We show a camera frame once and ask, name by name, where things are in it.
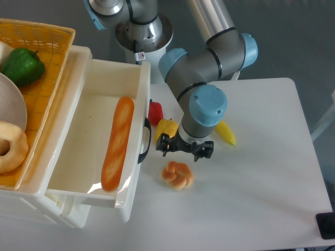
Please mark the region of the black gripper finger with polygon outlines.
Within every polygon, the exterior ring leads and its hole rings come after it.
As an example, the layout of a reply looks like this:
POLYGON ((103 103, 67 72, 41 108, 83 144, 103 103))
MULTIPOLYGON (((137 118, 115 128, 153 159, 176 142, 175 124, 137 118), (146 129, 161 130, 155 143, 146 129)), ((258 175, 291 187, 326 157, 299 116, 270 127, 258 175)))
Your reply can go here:
POLYGON ((205 141, 202 144, 196 145, 193 150, 194 162, 197 162, 200 158, 211 158, 214 152, 214 142, 205 141))
POLYGON ((161 152, 163 157, 166 157, 168 152, 176 152, 178 150, 176 138, 170 137, 166 133, 161 133, 156 142, 155 149, 161 152))

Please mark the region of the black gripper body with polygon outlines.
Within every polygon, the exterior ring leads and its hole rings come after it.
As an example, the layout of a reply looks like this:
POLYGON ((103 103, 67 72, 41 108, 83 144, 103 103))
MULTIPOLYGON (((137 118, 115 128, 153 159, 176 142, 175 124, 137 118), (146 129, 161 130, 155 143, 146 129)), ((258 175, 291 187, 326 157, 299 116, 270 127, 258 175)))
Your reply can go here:
POLYGON ((197 142, 187 143, 185 142, 179 134, 171 138, 169 143, 169 151, 177 152, 182 151, 185 153, 196 154, 204 145, 203 143, 198 144, 197 142))

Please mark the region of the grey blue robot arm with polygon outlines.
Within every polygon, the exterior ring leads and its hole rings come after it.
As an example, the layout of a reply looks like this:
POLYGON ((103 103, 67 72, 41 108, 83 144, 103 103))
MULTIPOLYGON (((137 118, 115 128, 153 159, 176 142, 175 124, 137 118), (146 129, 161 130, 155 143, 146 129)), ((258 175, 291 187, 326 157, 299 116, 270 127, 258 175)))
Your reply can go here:
POLYGON ((183 111, 176 135, 160 134, 155 148, 163 154, 183 151, 195 159, 210 158, 214 144, 208 136, 227 108, 224 92, 213 82, 256 61, 255 39, 236 31, 223 1, 188 1, 206 43, 206 50, 196 56, 181 48, 167 49, 173 28, 159 13, 157 1, 85 1, 84 5, 98 30, 115 25, 126 61, 138 65, 148 61, 183 111))

